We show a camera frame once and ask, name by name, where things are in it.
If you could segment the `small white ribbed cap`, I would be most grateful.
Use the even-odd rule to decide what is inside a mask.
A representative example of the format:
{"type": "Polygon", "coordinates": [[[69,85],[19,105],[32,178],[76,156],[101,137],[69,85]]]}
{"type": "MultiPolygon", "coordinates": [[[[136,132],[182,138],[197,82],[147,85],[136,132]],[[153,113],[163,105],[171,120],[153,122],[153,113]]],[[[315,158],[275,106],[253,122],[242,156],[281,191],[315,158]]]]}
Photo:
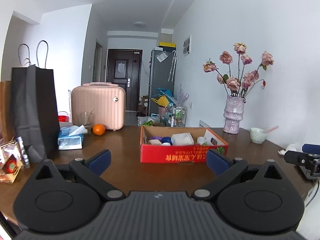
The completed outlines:
{"type": "Polygon", "coordinates": [[[198,137],[197,138],[197,144],[202,145],[203,143],[207,142],[205,137],[198,137]]]}

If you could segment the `translucent white plastic box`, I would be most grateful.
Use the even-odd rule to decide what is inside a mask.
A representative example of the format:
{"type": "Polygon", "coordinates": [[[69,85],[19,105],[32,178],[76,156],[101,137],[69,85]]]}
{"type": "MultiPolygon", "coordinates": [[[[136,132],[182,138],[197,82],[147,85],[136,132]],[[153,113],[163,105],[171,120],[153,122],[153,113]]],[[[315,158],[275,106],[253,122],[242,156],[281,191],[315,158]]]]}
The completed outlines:
{"type": "Polygon", "coordinates": [[[179,133],[171,136],[171,142],[174,146],[190,146],[194,144],[190,133],[179,133]]]}

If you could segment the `blue gear-shaped lid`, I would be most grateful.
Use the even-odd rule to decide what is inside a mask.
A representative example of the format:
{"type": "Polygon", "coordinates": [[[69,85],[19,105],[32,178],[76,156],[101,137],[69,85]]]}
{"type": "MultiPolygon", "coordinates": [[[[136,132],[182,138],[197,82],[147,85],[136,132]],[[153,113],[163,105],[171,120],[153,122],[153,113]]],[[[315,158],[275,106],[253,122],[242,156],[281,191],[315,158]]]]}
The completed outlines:
{"type": "Polygon", "coordinates": [[[163,137],[163,138],[161,139],[161,142],[162,142],[162,143],[169,143],[169,144],[172,145],[171,137],[163,137]]]}

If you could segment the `small white yellow container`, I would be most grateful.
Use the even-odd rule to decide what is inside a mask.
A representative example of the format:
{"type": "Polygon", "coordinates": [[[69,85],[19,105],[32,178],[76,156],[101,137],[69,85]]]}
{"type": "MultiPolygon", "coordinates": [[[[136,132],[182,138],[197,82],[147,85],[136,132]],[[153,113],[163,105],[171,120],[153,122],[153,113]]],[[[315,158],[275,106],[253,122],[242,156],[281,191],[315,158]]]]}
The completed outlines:
{"type": "Polygon", "coordinates": [[[161,145],[162,142],[160,140],[158,140],[158,139],[150,139],[149,140],[149,144],[150,145],[161,145]]]}

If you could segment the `crumpled white tissue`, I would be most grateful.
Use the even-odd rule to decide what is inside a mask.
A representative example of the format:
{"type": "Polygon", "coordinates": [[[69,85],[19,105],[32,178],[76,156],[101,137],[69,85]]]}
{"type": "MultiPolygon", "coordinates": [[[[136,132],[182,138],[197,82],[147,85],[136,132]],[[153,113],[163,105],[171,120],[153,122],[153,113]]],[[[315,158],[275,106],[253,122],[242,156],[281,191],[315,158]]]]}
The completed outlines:
{"type": "Polygon", "coordinates": [[[279,155],[285,155],[286,152],[288,152],[288,151],[295,151],[295,152],[297,152],[297,148],[296,148],[295,144],[289,144],[289,145],[286,147],[285,150],[279,150],[278,153],[279,153],[279,155]]]}

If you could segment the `blue tissue pack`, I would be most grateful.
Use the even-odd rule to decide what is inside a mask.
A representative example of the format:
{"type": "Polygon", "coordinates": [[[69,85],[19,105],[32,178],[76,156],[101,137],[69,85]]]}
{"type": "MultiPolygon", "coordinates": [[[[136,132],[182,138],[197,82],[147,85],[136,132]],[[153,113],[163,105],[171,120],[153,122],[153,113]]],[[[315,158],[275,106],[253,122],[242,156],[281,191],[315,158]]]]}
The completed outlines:
{"type": "Polygon", "coordinates": [[[58,149],[63,150],[80,150],[83,146],[84,135],[88,130],[84,125],[81,126],[65,126],[60,128],[57,139],[58,149]]]}

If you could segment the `orange fruit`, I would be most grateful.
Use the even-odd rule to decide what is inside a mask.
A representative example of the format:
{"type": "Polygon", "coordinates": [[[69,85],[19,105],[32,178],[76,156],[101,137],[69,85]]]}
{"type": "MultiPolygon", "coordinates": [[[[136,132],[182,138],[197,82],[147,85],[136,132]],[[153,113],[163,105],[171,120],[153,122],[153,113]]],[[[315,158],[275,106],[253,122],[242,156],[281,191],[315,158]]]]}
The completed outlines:
{"type": "Polygon", "coordinates": [[[94,135],[102,136],[105,134],[106,128],[103,124],[95,124],[92,127],[92,132],[94,135]]]}

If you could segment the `pink spoon in bowl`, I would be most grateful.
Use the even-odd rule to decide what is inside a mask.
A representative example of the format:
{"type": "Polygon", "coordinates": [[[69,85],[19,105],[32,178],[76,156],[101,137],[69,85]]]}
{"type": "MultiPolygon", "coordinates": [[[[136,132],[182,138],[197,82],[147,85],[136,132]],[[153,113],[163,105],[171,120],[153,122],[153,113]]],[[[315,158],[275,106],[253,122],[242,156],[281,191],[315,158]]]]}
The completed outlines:
{"type": "Polygon", "coordinates": [[[274,126],[274,127],[272,127],[272,128],[263,130],[263,133],[265,133],[265,134],[271,133],[272,131],[275,131],[275,130],[278,129],[278,128],[279,128],[279,126],[274,126]]]}

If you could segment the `pale green bowl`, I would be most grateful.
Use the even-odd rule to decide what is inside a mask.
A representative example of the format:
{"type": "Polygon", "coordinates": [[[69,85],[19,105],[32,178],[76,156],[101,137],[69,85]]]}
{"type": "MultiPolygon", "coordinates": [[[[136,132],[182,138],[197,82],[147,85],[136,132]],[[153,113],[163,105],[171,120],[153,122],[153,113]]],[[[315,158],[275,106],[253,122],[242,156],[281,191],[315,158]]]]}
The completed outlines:
{"type": "Polygon", "coordinates": [[[252,142],[262,144],[267,138],[267,133],[263,129],[252,127],[250,129],[250,137],[252,142]]]}

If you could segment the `pink ceramic vase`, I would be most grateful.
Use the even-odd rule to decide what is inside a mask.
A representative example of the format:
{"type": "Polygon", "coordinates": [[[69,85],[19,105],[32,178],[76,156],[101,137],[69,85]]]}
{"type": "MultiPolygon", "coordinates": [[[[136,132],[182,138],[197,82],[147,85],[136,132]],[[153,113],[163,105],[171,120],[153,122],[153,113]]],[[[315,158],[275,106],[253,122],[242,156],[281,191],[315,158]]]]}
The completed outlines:
{"type": "Polygon", "coordinates": [[[227,96],[224,109],[225,125],[223,131],[229,134],[238,134],[240,121],[243,119],[245,101],[241,97],[227,96]]]}

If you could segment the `red cardboard box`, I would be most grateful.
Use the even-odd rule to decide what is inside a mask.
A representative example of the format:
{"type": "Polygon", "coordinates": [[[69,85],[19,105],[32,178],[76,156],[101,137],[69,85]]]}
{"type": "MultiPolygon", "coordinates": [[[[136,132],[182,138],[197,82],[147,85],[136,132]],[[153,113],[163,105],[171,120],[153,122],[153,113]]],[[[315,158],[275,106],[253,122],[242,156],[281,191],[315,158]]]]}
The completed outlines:
{"type": "Polygon", "coordinates": [[[141,163],[204,163],[210,149],[227,154],[228,142],[209,128],[200,127],[155,127],[140,128],[140,162],[141,163]],[[171,137],[173,134],[190,133],[194,144],[190,146],[150,145],[152,136],[171,137]],[[208,146],[197,144],[198,137],[205,137],[208,146]]]}

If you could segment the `pink suitcase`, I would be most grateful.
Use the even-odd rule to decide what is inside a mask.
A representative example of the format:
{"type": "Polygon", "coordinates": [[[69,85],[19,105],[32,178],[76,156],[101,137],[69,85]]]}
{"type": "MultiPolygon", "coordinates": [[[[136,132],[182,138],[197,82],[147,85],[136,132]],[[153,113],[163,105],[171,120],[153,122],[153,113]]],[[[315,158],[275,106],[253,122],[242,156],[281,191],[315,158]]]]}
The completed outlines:
{"type": "Polygon", "coordinates": [[[125,122],[125,90],[109,82],[92,82],[76,87],[71,92],[72,122],[79,125],[80,114],[92,113],[95,124],[119,130],[125,122]]]}

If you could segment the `storage cart with clutter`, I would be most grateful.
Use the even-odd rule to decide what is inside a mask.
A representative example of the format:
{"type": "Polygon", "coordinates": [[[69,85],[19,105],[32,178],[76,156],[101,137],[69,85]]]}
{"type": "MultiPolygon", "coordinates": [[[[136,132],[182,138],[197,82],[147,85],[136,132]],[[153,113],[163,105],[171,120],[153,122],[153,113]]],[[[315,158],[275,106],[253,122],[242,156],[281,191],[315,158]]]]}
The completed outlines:
{"type": "Polygon", "coordinates": [[[148,98],[143,106],[153,105],[156,107],[154,111],[147,109],[145,114],[141,113],[137,116],[138,126],[171,126],[185,127],[187,119],[186,103],[189,94],[180,86],[178,98],[174,98],[172,92],[168,89],[157,88],[157,94],[148,98]]]}

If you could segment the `dark entrance door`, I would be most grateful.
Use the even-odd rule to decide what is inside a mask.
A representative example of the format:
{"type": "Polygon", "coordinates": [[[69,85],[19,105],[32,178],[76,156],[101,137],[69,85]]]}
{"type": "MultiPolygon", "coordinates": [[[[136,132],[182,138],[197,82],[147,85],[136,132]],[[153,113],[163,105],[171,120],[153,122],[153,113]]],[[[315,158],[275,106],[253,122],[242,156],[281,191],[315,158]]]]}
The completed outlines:
{"type": "Polygon", "coordinates": [[[107,81],[125,90],[125,110],[138,111],[142,50],[109,49],[107,81]]]}

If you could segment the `grey refrigerator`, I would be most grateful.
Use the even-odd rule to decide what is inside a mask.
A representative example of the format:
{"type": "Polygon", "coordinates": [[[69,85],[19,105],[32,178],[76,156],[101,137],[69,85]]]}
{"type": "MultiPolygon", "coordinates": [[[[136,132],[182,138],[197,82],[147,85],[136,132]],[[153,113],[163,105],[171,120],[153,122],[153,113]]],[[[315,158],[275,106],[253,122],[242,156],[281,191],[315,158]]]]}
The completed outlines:
{"type": "Polygon", "coordinates": [[[148,115],[158,113],[158,106],[151,99],[160,93],[159,88],[174,92],[174,56],[174,52],[155,49],[151,52],[148,115]]]}

